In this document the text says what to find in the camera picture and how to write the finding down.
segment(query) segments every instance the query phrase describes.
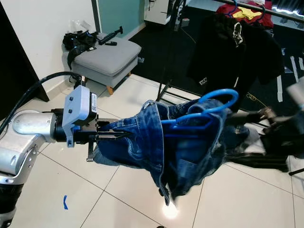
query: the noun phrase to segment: white tile floor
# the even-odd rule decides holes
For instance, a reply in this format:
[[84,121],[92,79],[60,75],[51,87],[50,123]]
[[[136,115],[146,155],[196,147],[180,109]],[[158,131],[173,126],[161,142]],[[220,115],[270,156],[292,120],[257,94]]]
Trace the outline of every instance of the white tile floor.
[[[104,85],[89,82],[99,95],[100,117],[125,118],[155,99],[158,83],[132,75],[109,96]],[[48,103],[34,99],[22,109],[47,111],[63,107],[63,91]],[[197,98],[183,91],[179,94]],[[183,100],[166,95],[166,99]],[[261,151],[257,142],[249,150]],[[12,228],[302,228],[304,174],[290,178],[276,170],[252,169],[227,163],[200,186],[164,207],[145,170],[87,163],[87,145],[68,149],[45,144],[17,204]],[[304,161],[290,158],[291,170]],[[68,210],[63,196],[67,195]]]

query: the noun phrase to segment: black door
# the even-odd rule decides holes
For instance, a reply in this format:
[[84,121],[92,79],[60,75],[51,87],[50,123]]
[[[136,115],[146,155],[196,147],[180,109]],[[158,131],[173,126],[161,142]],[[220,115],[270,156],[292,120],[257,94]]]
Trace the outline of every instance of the black door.
[[[38,81],[38,77],[1,3],[0,25],[0,120],[2,120],[27,89]],[[43,101],[49,101],[42,86],[29,99],[35,96]]]

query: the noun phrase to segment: clothes rack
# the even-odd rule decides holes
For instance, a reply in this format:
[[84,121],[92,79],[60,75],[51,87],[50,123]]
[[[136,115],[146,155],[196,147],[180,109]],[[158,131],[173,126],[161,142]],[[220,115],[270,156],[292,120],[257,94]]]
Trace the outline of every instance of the clothes rack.
[[[223,3],[227,3],[227,4],[230,4],[230,5],[234,5],[234,1],[232,0],[214,0],[214,1],[217,1],[217,2],[223,2]],[[176,23],[176,18],[179,14],[179,6],[181,5],[181,2],[183,2],[183,8],[182,8],[182,12],[180,14],[180,24],[179,26],[176,28],[175,26],[175,23]],[[246,4],[246,3],[242,3],[242,2],[238,2],[237,4],[238,6],[241,6],[241,7],[244,7],[244,8],[247,8],[247,9],[251,9],[251,10],[256,10],[256,11],[259,11],[259,12],[262,12],[265,10],[265,13],[268,13],[268,14],[271,14],[273,16],[278,16],[278,17],[281,17],[281,18],[284,18],[284,19],[289,19],[289,20],[293,20],[293,21],[296,21],[296,22],[300,22],[300,23],[304,23],[304,18],[300,18],[300,17],[294,17],[294,16],[290,16],[288,14],[284,14],[284,13],[280,13],[280,12],[276,12],[276,11],[272,11],[272,10],[269,10],[269,9],[263,9],[263,8],[260,8],[260,7],[256,7],[256,6],[252,6],[252,5],[249,5],[249,4]],[[176,97],[179,97],[179,98],[182,98],[182,99],[185,99],[187,101],[189,101],[190,99],[186,98],[186,97],[183,97],[181,95],[178,95],[178,94],[175,94],[175,93],[172,93],[172,92],[168,92],[167,89],[168,88],[177,88],[179,90],[182,90],[182,91],[185,91],[187,93],[190,93],[190,94],[194,94],[194,95],[198,95],[198,96],[201,96],[199,94],[196,94],[196,93],[193,93],[191,91],[188,91],[188,90],[185,90],[185,89],[181,89],[179,87],[176,87],[176,86],[173,86],[172,85],[172,78],[168,80],[168,82],[165,84],[165,87],[162,89],[162,85],[164,84],[164,76],[165,76],[165,73],[166,73],[166,69],[167,69],[167,66],[169,64],[169,59],[171,58],[171,51],[172,51],[172,48],[173,48],[173,43],[174,41],[172,41],[172,39],[174,39],[174,32],[176,31],[179,31],[181,29],[181,23],[182,23],[182,19],[183,19],[183,11],[185,9],[185,6],[186,6],[186,0],[176,0],[175,3],[174,3],[174,6],[173,6],[173,11],[172,11],[172,15],[171,15],[171,19],[170,19],[170,22],[169,22],[169,26],[170,26],[170,34],[169,34],[169,38],[168,38],[168,51],[167,51],[167,58],[166,58],[166,62],[164,64],[164,67],[163,67],[163,71],[162,71],[162,75],[161,75],[161,81],[160,81],[160,85],[159,85],[159,90],[158,90],[158,94],[157,94],[157,98],[156,98],[156,101],[160,101],[160,100],[163,100],[171,105],[175,105],[175,103],[173,102],[170,102],[166,99],[163,98],[163,95],[164,94],[170,94],[170,95],[173,95],[173,96],[176,96]],[[264,124],[261,124],[261,123],[255,123],[257,125],[260,125],[262,127],[268,127]],[[297,173],[300,173],[300,172],[303,172],[304,171],[304,168],[303,169],[300,169],[300,170],[297,170],[297,171],[294,171],[294,172],[289,172],[289,175],[292,176],[294,174],[297,174]]]

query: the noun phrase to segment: black cable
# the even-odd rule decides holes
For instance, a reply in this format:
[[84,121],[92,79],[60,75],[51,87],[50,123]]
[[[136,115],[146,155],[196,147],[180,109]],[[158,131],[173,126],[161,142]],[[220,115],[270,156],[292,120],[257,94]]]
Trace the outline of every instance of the black cable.
[[3,121],[3,123],[0,126],[0,134],[3,132],[4,128],[8,125],[8,123],[10,122],[11,118],[13,117],[15,111],[23,104],[23,102],[44,82],[54,78],[54,77],[58,77],[58,76],[63,76],[63,75],[71,75],[75,78],[78,78],[79,80],[81,80],[81,75],[74,73],[74,72],[70,72],[70,71],[63,71],[63,72],[58,72],[58,73],[54,73],[51,74],[49,76],[44,77],[43,79],[37,81],[34,85],[32,85],[20,98],[20,100],[17,102],[17,104],[15,105],[15,107],[11,110],[11,112],[9,113],[8,117],[6,117],[6,119]]
[[192,39],[192,41],[193,41],[193,43],[195,43],[196,44],[196,41],[195,41],[195,39],[193,39],[193,37],[192,36],[190,36],[189,35],[189,33],[187,33],[183,28],[180,28],[190,39]]

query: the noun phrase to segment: blue tape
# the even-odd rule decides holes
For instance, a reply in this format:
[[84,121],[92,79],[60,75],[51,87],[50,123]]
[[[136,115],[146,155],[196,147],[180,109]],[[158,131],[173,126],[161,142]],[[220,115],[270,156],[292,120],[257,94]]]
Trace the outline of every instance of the blue tape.
[[67,195],[65,195],[63,197],[63,206],[64,206],[65,210],[68,210],[67,205],[66,205],[66,199],[67,199]]

